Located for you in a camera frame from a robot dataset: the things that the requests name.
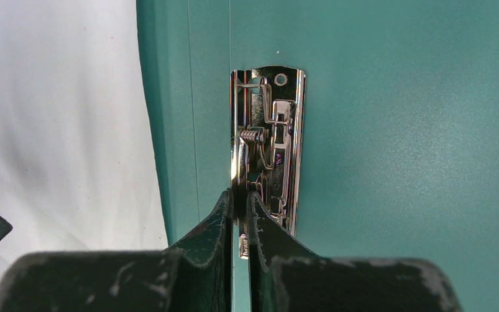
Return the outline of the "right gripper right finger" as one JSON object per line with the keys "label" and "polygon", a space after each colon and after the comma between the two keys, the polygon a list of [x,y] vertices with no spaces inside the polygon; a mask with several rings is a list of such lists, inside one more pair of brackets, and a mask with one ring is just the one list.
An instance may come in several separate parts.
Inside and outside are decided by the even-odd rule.
{"label": "right gripper right finger", "polygon": [[322,257],[246,200],[253,311],[460,311],[448,276],[418,258]]}

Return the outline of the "green file folder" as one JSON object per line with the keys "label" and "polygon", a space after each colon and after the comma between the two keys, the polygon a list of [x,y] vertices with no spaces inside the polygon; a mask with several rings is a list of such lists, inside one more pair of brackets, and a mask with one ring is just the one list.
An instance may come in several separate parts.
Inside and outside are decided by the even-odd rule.
{"label": "green file folder", "polygon": [[229,76],[306,73],[297,238],[499,311],[499,1],[138,1],[168,241],[230,184]]}

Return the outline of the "white paper sheet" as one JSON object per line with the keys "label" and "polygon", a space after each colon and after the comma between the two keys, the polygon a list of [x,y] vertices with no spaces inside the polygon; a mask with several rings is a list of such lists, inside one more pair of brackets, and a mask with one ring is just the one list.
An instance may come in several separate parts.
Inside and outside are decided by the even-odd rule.
{"label": "white paper sheet", "polygon": [[0,278],[36,251],[167,246],[134,1],[0,1]]}

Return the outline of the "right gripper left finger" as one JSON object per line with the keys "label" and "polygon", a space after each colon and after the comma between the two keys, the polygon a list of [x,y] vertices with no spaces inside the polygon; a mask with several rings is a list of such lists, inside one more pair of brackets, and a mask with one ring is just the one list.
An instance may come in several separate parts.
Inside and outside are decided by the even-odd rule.
{"label": "right gripper left finger", "polygon": [[233,193],[164,250],[37,252],[0,281],[0,311],[230,311]]}

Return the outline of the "silver folder clip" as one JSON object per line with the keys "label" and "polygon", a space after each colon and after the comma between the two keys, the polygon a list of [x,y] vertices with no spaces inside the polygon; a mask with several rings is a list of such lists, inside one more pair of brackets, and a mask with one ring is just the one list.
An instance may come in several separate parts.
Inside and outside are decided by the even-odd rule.
{"label": "silver folder clip", "polygon": [[306,73],[286,66],[230,74],[231,185],[257,192],[266,210],[296,234]]}

